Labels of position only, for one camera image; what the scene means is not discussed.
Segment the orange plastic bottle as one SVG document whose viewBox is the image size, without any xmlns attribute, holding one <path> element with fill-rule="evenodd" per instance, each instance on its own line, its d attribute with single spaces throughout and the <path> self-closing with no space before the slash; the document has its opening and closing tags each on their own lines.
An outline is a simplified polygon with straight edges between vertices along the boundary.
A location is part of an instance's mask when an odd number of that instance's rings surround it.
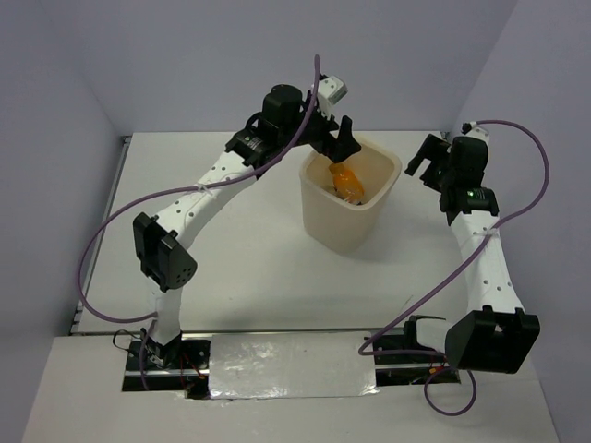
<svg viewBox="0 0 591 443">
<path fill-rule="evenodd" d="M 343 163 L 332 163 L 329 171 L 336 195 L 347 203 L 361 204 L 365 190 L 355 173 Z"/>
</svg>

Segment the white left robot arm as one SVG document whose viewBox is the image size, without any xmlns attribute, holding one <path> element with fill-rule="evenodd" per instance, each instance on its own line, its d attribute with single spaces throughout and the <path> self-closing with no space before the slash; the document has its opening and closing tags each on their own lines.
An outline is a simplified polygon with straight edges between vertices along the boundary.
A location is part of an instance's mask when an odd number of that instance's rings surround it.
<svg viewBox="0 0 591 443">
<path fill-rule="evenodd" d="M 287 146 L 311 146 L 331 162 L 360 151 L 352 120 L 337 120 L 333 107 L 347 87 L 336 76 L 322 77 L 316 90 L 302 92 L 279 84 L 263 99 L 259 112 L 226 143 L 216 163 L 186 192 L 154 215 L 141 212 L 133 221 L 140 270 L 150 281 L 157 318 L 143 333 L 148 357 L 159 367 L 175 365 L 181 355 L 180 307 L 183 287 L 198 264 L 188 249 L 199 232 L 235 196 L 256 183 Z"/>
</svg>

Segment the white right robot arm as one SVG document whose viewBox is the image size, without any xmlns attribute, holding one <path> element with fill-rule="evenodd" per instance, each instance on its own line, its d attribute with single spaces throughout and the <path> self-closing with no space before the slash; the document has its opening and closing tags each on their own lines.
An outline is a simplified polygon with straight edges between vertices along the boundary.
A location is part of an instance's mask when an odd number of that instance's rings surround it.
<svg viewBox="0 0 591 443">
<path fill-rule="evenodd" d="M 460 248 L 467 288 L 467 312 L 457 321 L 411 316 L 404 323 L 403 354 L 422 361 L 442 353 L 456 369 L 516 373 L 539 332 L 538 317 L 525 312 L 512 284 L 501 244 L 499 204 L 483 185 L 489 134 L 466 123 L 452 141 L 428 136 L 406 166 L 440 195 L 440 211 Z"/>
</svg>

